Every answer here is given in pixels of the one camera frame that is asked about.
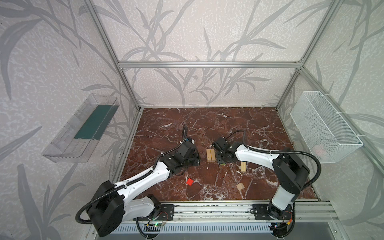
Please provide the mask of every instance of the leaf-patterned wallpaper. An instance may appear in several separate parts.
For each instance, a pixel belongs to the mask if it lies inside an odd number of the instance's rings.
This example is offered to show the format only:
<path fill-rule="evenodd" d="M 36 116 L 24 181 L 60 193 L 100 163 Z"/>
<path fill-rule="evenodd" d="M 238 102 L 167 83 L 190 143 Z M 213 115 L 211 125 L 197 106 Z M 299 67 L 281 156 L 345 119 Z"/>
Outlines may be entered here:
<path fill-rule="evenodd" d="M 297 61 L 331 1 L 94 2 L 120 61 Z M 291 72 L 125 69 L 143 106 L 275 106 Z"/>
<path fill-rule="evenodd" d="M 384 154 L 384 1 L 344 2 L 306 63 Z"/>
<path fill-rule="evenodd" d="M 345 0 L 305 67 L 381 151 L 384 135 L 384 1 Z M 299 77 L 279 109 L 295 149 L 307 148 L 289 113 L 303 91 Z M 356 150 L 337 163 L 323 164 L 314 186 L 330 200 L 351 240 L 384 235 L 384 178 Z"/>
<path fill-rule="evenodd" d="M 79 239 L 137 114 L 82 1 L 0 1 L 0 239 Z M 87 163 L 41 153 L 90 93 L 120 107 Z"/>

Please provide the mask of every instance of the mounting plate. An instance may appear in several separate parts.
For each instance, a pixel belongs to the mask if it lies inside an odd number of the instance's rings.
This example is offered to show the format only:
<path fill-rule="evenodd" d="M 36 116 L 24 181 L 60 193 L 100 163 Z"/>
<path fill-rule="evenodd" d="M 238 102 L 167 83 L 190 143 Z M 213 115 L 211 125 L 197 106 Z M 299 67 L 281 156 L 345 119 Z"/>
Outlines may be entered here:
<path fill-rule="evenodd" d="M 175 205 L 173 204 L 161 204 L 160 206 L 160 212 L 166 212 L 168 214 L 168 221 L 173 220 L 173 214 L 175 210 Z M 153 220 L 154 222 L 156 221 L 166 221 L 167 220 L 167 214 L 161 213 L 159 217 L 156 220 Z M 138 217 L 137 218 L 139 221 L 148 221 L 147 217 Z"/>
<path fill-rule="evenodd" d="M 272 218 L 268 215 L 268 210 L 267 210 L 268 204 L 253 204 L 251 211 L 253 211 L 253 215 L 255 216 L 255 220 L 272 220 Z M 288 204 L 287 208 L 285 211 L 288 212 L 293 212 L 292 206 Z M 289 220 L 291 218 L 291 215 L 288 212 L 283 213 L 279 217 L 279 220 Z"/>

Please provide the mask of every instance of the red-brown marble surface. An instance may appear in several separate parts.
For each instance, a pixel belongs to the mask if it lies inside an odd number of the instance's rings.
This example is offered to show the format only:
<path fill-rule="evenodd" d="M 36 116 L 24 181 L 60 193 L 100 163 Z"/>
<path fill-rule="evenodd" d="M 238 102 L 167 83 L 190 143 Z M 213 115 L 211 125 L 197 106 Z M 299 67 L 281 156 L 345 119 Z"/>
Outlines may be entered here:
<path fill-rule="evenodd" d="M 271 199 L 278 187 L 277 177 L 270 169 L 247 163 L 247 172 L 240 173 L 240 163 L 219 165 L 207 162 L 207 148 L 220 136 L 238 129 L 247 131 L 251 146 L 284 149 L 292 147 L 275 108 L 148 108 L 144 109 L 125 164 L 121 180 L 149 168 L 160 152 L 168 151 L 181 141 L 183 125 L 195 140 L 201 157 L 200 166 L 190 167 L 182 176 L 160 182 L 139 197 L 154 194 L 159 201 L 186 200 L 264 200 Z M 232 140 L 239 140 L 236 133 Z M 186 184 L 188 178 L 194 183 Z M 239 191 L 236 185 L 243 183 Z M 315 199 L 312 187 L 299 198 Z"/>

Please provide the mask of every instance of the ventilation grille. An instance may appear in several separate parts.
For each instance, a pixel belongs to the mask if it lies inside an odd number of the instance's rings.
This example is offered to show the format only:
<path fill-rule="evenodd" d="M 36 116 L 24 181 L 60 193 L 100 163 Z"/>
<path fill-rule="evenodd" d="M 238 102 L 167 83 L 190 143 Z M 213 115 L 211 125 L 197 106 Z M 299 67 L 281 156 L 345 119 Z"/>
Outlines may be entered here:
<path fill-rule="evenodd" d="M 167 223 L 163 227 L 149 227 L 148 233 L 270 233 L 270 223 Z M 138 233 L 135 223 L 122 223 L 112 233 Z"/>

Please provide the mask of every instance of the green mat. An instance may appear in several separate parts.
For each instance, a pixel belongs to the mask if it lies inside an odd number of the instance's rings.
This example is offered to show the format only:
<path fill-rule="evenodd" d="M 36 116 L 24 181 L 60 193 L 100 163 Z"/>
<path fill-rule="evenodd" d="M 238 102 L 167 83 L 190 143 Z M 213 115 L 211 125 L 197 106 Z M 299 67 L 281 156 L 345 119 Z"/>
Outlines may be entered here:
<path fill-rule="evenodd" d="M 74 138 L 100 140 L 118 107 L 119 106 L 98 105 Z"/>

